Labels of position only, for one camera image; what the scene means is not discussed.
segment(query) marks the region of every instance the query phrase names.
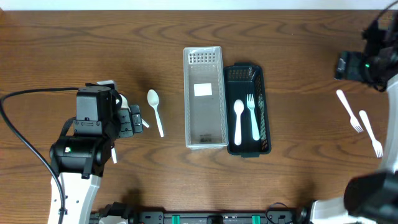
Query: spoon handle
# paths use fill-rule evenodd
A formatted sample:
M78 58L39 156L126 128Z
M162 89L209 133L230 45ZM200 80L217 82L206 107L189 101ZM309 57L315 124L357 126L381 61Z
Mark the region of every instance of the spoon handle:
M374 137L373 131L372 131L372 126L371 123L369 122L368 115L364 110L361 110L359 112L359 116L362 119L363 124L365 125L366 130L368 131L369 137L371 138L372 141L375 141L376 138Z
M159 113L157 112L157 108L155 109L155 115L156 115L156 123L157 123L157 127L159 128L160 136L163 137L164 135L163 135L162 123L160 122Z
M242 144L242 130L241 130L241 115L236 116L236 128L235 128L235 145L240 146Z

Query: spoon head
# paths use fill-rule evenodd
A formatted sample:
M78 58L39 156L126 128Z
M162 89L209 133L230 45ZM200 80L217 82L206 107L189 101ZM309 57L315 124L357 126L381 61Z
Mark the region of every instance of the spoon head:
M234 104L234 110L236 114L241 114L243 112L244 105L241 100L236 100Z
M148 104L153 106L157 106L159 104L159 96L155 92L155 90L148 91Z

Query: green clip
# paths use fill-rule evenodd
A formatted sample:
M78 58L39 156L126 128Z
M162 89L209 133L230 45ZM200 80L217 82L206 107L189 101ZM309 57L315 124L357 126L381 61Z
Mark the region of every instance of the green clip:
M253 219L253 224L261 224L261 218L259 215L253 215L251 218Z
M172 216L172 224L180 224L180 216L179 215Z

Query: white plastic tray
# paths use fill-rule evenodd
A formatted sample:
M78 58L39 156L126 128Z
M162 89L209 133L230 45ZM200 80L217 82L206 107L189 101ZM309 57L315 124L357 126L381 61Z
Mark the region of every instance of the white plastic tray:
M190 149L228 145L221 47L187 47L184 58L185 141Z

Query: fork handle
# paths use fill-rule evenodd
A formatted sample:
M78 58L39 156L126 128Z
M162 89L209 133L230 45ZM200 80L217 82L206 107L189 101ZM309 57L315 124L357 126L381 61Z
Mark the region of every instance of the fork handle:
M366 114L366 112L361 110L359 112L359 116L361 117L362 122L365 125L365 128L368 131L369 136L371 137L371 140L372 141L376 140L376 138L374 137L373 131L372 131L371 123L369 122L369 118L368 118L368 115Z
M348 101L346 99L346 96L344 95L342 90L337 90L336 94L338 96L338 98L340 99L341 103L344 105L344 107L346 108L348 114L350 116L354 116L353 111L351 110L351 107L349 107Z
M253 139L257 141L260 139L259 127L257 125L256 115L254 114L254 110L250 110L251 115L251 132L253 135Z

